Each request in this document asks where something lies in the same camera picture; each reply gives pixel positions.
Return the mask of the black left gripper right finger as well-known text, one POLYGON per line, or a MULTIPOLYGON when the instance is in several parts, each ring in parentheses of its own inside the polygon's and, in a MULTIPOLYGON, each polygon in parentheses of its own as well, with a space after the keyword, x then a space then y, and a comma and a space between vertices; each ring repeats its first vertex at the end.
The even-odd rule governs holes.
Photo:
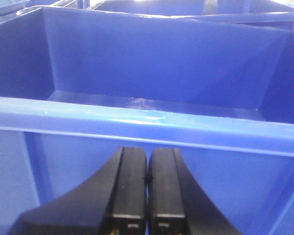
POLYGON ((151 235, 239 235, 186 166, 178 148, 156 148, 149 160, 151 235))

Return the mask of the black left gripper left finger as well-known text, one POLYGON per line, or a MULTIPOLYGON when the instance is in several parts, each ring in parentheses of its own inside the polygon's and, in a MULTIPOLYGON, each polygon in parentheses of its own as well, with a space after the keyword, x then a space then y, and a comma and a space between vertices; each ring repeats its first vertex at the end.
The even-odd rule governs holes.
POLYGON ((10 235, 143 235, 147 158, 139 147, 119 147, 85 182, 23 212, 10 235))

